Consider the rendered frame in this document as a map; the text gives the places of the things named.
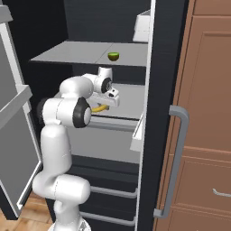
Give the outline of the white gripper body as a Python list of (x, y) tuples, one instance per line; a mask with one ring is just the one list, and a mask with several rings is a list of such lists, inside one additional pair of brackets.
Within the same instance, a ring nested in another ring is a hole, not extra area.
[(112, 93), (108, 94), (98, 94), (94, 93), (90, 99), (94, 102), (97, 102), (101, 105), (118, 107), (120, 103), (119, 96), (113, 95)]

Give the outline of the yellow banana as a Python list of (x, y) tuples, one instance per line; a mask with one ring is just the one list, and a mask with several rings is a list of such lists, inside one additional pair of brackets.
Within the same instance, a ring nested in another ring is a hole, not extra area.
[(107, 105), (99, 105), (97, 107), (92, 107), (91, 112), (92, 113), (98, 113), (98, 112), (108, 110), (108, 109), (109, 109), (109, 106), (107, 106)]

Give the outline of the grey fridge shelf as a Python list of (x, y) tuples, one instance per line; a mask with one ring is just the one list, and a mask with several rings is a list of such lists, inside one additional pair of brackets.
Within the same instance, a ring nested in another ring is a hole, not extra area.
[(119, 107), (111, 106), (108, 110), (94, 113), (94, 116), (139, 119), (143, 112), (144, 86), (114, 83), (113, 87), (119, 91)]
[[(64, 41), (32, 61), (145, 67), (147, 51), (146, 43)], [(107, 57), (109, 52), (118, 52), (119, 59), (111, 61)]]

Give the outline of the grey fridge crisper drawer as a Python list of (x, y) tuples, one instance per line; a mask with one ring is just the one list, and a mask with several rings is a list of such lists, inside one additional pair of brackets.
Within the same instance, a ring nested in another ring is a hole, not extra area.
[(68, 127), (73, 155), (139, 163), (140, 152), (130, 149), (138, 121), (93, 117), (85, 128)]

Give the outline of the black fridge door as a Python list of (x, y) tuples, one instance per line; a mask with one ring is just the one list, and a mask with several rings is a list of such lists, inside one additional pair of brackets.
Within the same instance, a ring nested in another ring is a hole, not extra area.
[(189, 0), (152, 0), (134, 231), (152, 231), (155, 219), (188, 6)]

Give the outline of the black fridge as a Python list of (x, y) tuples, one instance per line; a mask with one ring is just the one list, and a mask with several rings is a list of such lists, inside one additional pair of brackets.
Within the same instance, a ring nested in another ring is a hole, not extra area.
[(68, 42), (135, 43), (138, 14), (151, 0), (3, 0), (12, 14), (9, 27), (23, 78), (32, 90), (32, 106), (59, 91), (62, 80), (113, 71), (113, 84), (144, 86), (145, 67), (32, 61), (32, 58)]

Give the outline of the grey fridge door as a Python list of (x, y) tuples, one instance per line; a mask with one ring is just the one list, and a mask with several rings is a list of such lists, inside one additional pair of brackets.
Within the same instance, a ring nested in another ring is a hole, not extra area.
[[(9, 8), (0, 0), (0, 110), (26, 85), (8, 23)], [(32, 180), (42, 166), (30, 112), (20, 109), (0, 130), (0, 209), (16, 220), (32, 190)]]

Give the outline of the white door bin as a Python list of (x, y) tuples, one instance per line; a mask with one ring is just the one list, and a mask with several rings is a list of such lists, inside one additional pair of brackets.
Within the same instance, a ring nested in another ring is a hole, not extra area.
[(134, 133), (132, 135), (132, 141), (130, 149), (135, 152), (141, 151), (142, 145), (142, 132), (143, 132), (143, 115), (141, 115), (136, 128), (134, 129)]
[(150, 10), (136, 16), (134, 25), (134, 42), (148, 42), (150, 31)]

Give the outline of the black freezer drawer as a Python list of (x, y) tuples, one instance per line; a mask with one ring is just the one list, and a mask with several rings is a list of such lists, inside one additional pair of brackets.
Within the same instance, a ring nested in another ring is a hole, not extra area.
[(138, 188), (139, 165), (73, 155), (69, 173), (89, 180), (91, 186), (134, 192)]
[[(81, 212), (132, 221), (136, 211), (136, 199), (92, 193), (79, 206)], [(134, 226), (123, 226), (85, 217), (92, 231), (134, 231)]]

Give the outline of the grey door bin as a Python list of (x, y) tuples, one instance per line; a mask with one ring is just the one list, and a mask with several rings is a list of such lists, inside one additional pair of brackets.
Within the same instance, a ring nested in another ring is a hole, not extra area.
[(11, 118), (23, 109), (25, 114), (31, 111), (29, 99), (32, 91), (28, 85), (17, 84), (18, 94), (0, 110), (0, 130), (11, 120)]

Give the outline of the brown cupboard door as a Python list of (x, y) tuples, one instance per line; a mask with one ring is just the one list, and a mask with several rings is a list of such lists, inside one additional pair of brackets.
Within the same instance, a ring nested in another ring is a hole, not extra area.
[(189, 0), (178, 90), (184, 153), (231, 154), (231, 0)]

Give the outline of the brown drawer front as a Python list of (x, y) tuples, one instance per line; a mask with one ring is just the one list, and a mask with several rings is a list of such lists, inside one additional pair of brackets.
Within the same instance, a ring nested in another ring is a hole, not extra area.
[(167, 218), (156, 220), (153, 231), (231, 231), (231, 217), (172, 209)]
[(231, 214), (231, 152), (186, 146), (173, 193), (173, 207)]

